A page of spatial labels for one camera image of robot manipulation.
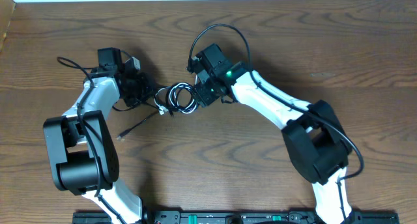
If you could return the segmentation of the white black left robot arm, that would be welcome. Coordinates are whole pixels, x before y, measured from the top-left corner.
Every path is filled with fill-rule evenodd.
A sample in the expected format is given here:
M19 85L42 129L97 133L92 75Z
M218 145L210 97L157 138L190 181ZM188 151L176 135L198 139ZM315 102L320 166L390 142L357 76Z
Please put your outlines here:
M154 216L119 177L119 160L106 119L123 100L127 110L146 104L156 90L133 56L118 48L98 50L98 66L57 61L85 74L83 91L60 117L46 119L43 132L56 188L97 204L112 223L153 223Z

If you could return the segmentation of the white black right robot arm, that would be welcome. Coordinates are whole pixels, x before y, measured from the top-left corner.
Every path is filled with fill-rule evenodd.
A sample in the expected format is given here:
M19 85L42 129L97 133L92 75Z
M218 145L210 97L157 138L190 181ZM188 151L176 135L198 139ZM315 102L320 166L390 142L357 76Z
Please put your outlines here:
M217 44L189 57L187 70L199 79L193 89L199 105L230 96L277 126L291 163L313 187L317 216L324 223L349 223L352 208L343 178L352 146L328 103L311 104L284 93L250 64L232 63Z

